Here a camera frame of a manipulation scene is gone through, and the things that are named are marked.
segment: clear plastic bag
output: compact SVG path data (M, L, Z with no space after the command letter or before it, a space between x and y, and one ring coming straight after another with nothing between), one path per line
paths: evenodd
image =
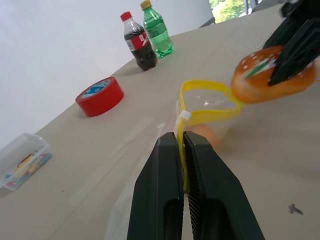
M182 84L174 132L179 147L184 191L187 191L188 185L183 144L184 130L202 135L213 147L216 147L241 110L242 104L232 95L231 89L223 83L196 79Z

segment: green liquid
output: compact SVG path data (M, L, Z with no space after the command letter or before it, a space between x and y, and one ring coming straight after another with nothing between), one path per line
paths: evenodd
M164 20L151 7L144 10L144 28L158 57L163 58L173 52L173 43L169 38Z

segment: orange object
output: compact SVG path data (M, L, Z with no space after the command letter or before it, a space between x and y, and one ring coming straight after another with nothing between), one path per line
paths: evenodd
M185 130L205 137L213 148L217 147L220 142L219 137L205 124L188 126Z
M238 100L246 104L267 102L303 92L312 85L316 79L315 64L309 65L301 73L274 86L268 86L268 81L274 71L274 67L258 72L246 79L249 70L257 66L257 63L268 59L276 60L282 49L282 46L262 49L241 60L235 68L231 82L232 93Z

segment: toy burger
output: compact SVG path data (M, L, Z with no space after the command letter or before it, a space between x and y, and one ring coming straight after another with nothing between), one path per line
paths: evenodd
M275 61L282 49L282 46L262 49L240 61L231 82L232 93L239 101L246 104L267 102L303 92L313 84L316 79L316 67L312 62L290 79L268 86L275 68Z

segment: red tape roll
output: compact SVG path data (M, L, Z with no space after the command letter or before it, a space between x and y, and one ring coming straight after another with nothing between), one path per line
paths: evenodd
M112 109L123 97L124 92L111 76L88 87L76 97L75 102L88 117L95 117Z

